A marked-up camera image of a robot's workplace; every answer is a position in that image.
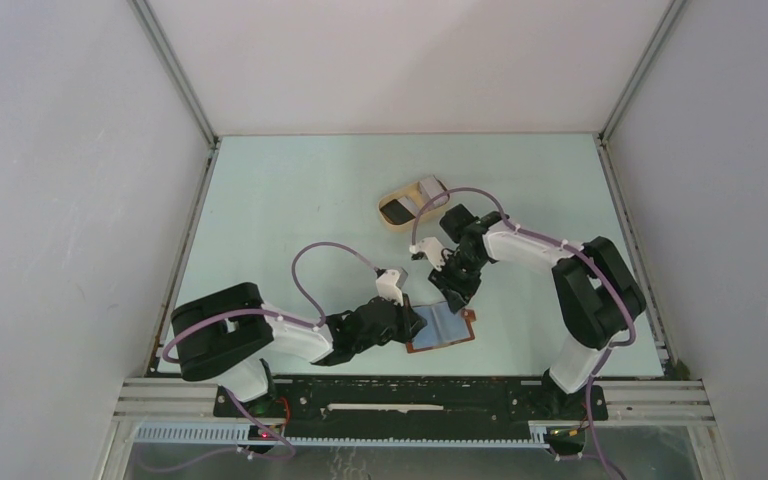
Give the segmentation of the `brown leather card holder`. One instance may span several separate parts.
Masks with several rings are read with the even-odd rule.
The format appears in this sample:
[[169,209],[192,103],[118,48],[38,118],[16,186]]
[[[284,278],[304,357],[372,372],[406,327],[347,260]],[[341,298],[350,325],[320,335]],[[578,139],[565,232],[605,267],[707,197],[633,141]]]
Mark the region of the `brown leather card holder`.
[[440,302],[416,306],[414,311],[426,321],[426,326],[406,344],[409,354],[442,349],[476,338],[473,329],[476,315],[472,309],[452,312],[446,302]]

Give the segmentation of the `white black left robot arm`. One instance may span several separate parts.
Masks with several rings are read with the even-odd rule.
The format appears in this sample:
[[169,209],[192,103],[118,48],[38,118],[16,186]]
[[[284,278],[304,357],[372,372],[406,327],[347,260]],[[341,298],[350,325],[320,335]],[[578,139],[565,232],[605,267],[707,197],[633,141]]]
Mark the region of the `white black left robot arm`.
[[317,325],[268,304],[256,284],[244,282],[176,308],[161,357],[179,366],[184,381],[214,382],[259,417],[276,403],[266,353],[336,366],[373,347],[408,344],[426,324],[409,297],[376,296]]

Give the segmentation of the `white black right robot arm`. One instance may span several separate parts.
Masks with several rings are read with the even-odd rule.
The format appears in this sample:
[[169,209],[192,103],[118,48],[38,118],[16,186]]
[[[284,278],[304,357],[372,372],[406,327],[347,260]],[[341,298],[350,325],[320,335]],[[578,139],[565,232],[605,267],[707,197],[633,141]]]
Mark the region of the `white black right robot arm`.
[[429,261],[428,279],[453,312],[472,300],[488,264],[515,263],[550,273],[568,337],[544,374],[541,402],[553,417],[570,416],[616,336],[630,332],[646,310],[640,286],[616,245],[605,237],[585,243],[545,238],[499,211],[477,217],[463,205],[448,210],[439,224],[455,248],[426,237],[412,245],[411,253]]

